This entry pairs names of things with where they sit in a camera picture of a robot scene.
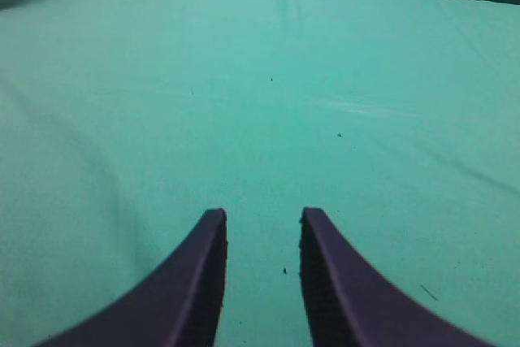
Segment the left gripper dark purple left finger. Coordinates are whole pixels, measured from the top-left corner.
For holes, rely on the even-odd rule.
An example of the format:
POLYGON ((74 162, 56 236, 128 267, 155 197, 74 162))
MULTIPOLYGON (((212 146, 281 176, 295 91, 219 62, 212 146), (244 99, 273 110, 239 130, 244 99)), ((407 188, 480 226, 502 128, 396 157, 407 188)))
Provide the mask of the left gripper dark purple left finger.
POLYGON ((227 216, 204 212, 155 270, 105 309, 44 346, 212 346, 223 307, 227 216))

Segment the left gripper dark purple right finger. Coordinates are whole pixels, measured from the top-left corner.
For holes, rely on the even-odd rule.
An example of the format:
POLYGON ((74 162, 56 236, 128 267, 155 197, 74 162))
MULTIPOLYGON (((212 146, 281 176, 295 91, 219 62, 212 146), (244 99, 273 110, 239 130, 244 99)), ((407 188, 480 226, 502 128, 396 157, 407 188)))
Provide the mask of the left gripper dark purple right finger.
POLYGON ((485 346, 383 277, 320 208, 301 215, 300 281, 315 346, 485 346))

